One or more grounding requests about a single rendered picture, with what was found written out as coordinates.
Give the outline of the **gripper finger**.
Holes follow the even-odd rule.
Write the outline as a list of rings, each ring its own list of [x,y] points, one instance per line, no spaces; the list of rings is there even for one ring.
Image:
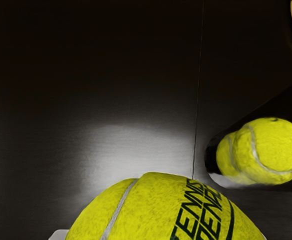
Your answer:
[[[48,238],[48,240],[65,240],[68,232],[68,229],[58,229]]]

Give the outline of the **yellow tennis ball with print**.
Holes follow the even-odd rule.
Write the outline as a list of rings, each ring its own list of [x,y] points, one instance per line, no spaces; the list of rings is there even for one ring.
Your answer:
[[[148,172],[96,196],[65,240],[266,240],[229,199],[184,176]]]

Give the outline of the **plain yellow tennis ball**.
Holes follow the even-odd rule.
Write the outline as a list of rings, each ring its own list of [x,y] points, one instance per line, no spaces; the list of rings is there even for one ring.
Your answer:
[[[216,163],[221,174],[240,185],[281,185],[292,180],[292,123],[258,118],[223,137]]]

